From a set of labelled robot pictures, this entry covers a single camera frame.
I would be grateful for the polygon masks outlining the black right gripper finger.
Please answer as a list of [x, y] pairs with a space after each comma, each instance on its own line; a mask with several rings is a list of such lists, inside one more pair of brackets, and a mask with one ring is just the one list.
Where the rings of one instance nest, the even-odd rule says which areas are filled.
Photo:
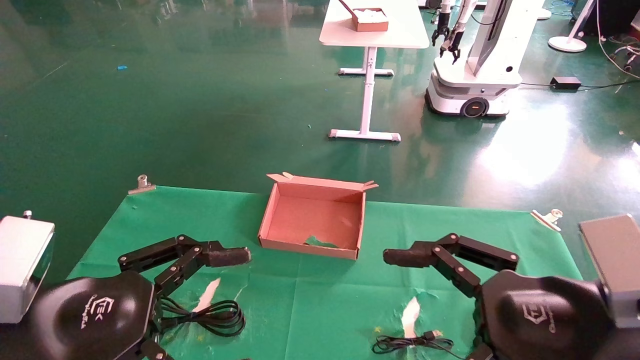
[[382, 259], [404, 268], [433, 267], [469, 298], [478, 297], [482, 283], [460, 259], [497, 272], [516, 271], [519, 263], [515, 253], [455, 233], [436, 241], [415, 241], [408, 249], [387, 248]]

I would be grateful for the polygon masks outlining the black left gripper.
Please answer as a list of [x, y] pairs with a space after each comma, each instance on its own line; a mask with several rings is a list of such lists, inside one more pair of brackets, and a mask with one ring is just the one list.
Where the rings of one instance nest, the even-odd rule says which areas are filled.
[[[151, 324], [155, 293], [167, 297], [202, 267], [248, 264], [247, 247], [185, 234], [119, 257], [115, 276], [82, 276], [39, 294], [27, 313], [30, 360], [173, 360]], [[139, 273], [169, 264], [153, 284]]]

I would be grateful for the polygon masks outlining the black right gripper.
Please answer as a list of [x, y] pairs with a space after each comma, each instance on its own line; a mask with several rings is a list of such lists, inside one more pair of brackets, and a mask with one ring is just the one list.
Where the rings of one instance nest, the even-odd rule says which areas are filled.
[[594, 360], [615, 329], [593, 282], [498, 272], [481, 287], [467, 360]]

